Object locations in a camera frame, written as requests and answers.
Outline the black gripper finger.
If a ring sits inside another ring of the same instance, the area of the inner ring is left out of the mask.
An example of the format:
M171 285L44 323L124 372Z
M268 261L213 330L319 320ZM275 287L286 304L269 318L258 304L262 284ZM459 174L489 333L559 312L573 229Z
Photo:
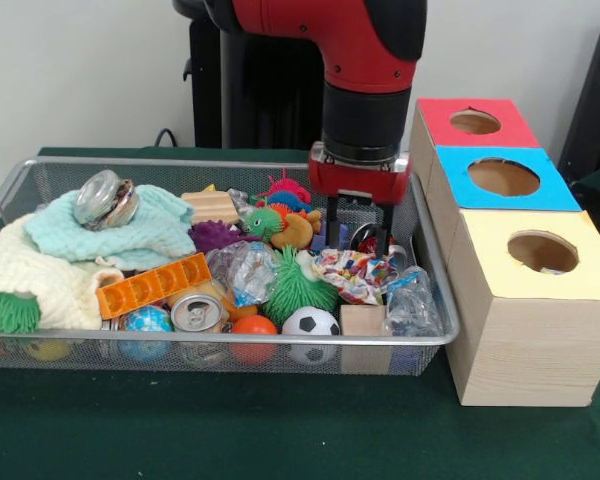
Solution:
M338 219L337 196L327 198L325 244L331 249L337 249L340 242L340 221Z
M389 252L394 206L387 204L381 205L380 208L382 209L383 216L380 227L377 230L377 254L387 255Z

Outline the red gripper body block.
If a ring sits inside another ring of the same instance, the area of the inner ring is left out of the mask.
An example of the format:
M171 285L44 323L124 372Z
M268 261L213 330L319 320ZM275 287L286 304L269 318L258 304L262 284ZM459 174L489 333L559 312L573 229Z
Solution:
M404 198L411 173L408 154L378 165L349 164L336 160L323 142L315 142L309 152L311 189L328 197L351 196L375 205L398 205Z

